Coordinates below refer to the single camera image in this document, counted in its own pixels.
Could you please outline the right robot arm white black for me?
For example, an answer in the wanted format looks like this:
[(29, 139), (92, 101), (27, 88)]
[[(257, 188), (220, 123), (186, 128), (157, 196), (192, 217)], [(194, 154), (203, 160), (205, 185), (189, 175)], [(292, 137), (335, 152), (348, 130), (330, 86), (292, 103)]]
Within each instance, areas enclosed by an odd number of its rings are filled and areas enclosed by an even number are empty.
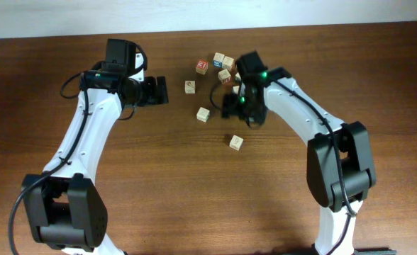
[(257, 52), (239, 57), (235, 67), (240, 88), (223, 97), (223, 118), (236, 115), (248, 126), (261, 126), (273, 112), (301, 138), (307, 148), (306, 182), (320, 206), (311, 253), (356, 254), (356, 217), (377, 182), (367, 128), (331, 115), (286, 69), (268, 69)]

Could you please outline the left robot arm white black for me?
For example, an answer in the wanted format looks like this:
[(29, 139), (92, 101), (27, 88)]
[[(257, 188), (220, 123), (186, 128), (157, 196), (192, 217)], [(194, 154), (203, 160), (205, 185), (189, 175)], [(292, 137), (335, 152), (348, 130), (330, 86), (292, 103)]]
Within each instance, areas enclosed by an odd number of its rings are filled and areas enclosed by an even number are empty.
[(146, 76), (148, 58), (138, 44), (109, 39), (106, 56), (75, 74), (77, 109), (65, 137), (41, 174), (25, 176), (9, 216), (14, 243), (16, 211), (24, 204), (35, 242), (66, 254), (122, 254), (106, 230), (108, 212), (96, 189), (107, 137), (125, 108), (168, 103), (163, 76)]

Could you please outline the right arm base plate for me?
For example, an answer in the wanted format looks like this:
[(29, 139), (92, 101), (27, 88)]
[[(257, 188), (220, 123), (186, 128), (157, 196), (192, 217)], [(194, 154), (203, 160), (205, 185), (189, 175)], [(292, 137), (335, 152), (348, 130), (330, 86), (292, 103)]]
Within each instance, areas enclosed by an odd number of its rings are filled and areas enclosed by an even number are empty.
[(398, 251), (390, 248), (353, 249), (350, 246), (337, 246), (327, 251), (318, 250), (314, 244), (310, 249), (313, 255), (397, 255)]

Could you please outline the blue edged wooden block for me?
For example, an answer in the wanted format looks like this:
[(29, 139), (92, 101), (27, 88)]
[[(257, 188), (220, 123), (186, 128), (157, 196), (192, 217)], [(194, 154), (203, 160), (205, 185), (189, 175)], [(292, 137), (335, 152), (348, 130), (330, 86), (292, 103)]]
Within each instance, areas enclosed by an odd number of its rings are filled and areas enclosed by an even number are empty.
[(229, 147), (239, 151), (242, 144), (243, 144), (243, 138), (238, 137), (237, 135), (234, 135), (232, 136), (230, 140)]

